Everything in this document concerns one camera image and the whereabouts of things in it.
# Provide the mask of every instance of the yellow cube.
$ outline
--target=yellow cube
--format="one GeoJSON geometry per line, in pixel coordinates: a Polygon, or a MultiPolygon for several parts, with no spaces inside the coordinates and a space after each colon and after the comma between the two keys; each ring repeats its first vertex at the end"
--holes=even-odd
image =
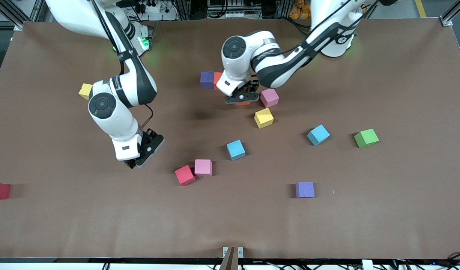
{"type": "Polygon", "coordinates": [[[91,84],[83,84],[79,91],[79,95],[86,100],[90,99],[90,92],[92,90],[92,87],[93,85],[91,84]]]}
{"type": "Polygon", "coordinates": [[[270,109],[266,108],[255,113],[255,122],[259,128],[264,128],[273,123],[273,116],[270,109]]]}

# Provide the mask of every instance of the green cube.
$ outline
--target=green cube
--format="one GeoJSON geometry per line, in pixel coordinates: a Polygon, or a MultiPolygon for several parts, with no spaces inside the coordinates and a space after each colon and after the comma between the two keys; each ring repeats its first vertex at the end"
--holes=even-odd
{"type": "Polygon", "coordinates": [[[374,129],[371,128],[357,133],[357,135],[355,135],[355,141],[357,142],[359,148],[364,148],[374,145],[379,141],[379,137],[375,134],[374,129]]]}

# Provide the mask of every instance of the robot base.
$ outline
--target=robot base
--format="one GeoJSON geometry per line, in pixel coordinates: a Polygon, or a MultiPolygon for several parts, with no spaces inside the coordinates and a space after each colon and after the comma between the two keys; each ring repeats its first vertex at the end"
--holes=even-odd
{"type": "Polygon", "coordinates": [[[158,135],[153,130],[148,129],[141,138],[140,146],[140,157],[137,159],[130,159],[124,161],[130,169],[143,168],[148,161],[155,155],[155,153],[165,143],[165,138],[162,135],[158,135]]]}
{"type": "Polygon", "coordinates": [[[135,26],[135,35],[130,40],[134,48],[137,50],[138,56],[150,50],[148,26],[138,22],[131,22],[135,26]]]}
{"type": "Polygon", "coordinates": [[[239,89],[235,90],[231,97],[225,97],[226,104],[236,104],[240,102],[255,102],[260,99],[256,93],[259,88],[259,81],[249,81],[239,89]]]}

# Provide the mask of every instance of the orange cube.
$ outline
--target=orange cube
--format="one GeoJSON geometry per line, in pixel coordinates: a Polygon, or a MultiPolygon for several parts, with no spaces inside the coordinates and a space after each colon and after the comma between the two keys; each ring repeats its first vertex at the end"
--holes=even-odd
{"type": "Polygon", "coordinates": [[[218,90],[218,88],[216,87],[216,83],[222,77],[222,75],[223,75],[222,72],[214,72],[213,73],[213,89],[218,90]]]}

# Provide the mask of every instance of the purple cube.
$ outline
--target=purple cube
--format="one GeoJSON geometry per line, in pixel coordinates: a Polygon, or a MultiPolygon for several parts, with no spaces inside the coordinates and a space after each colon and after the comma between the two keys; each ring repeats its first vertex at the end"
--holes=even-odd
{"type": "Polygon", "coordinates": [[[314,198],[314,182],[298,182],[295,185],[297,189],[297,198],[314,198]]]}
{"type": "Polygon", "coordinates": [[[200,72],[200,84],[204,89],[213,89],[213,72],[200,72]]]}
{"type": "Polygon", "coordinates": [[[265,108],[268,108],[273,105],[276,105],[280,98],[278,97],[278,94],[275,91],[275,89],[267,89],[261,92],[260,99],[262,100],[265,108]]]}

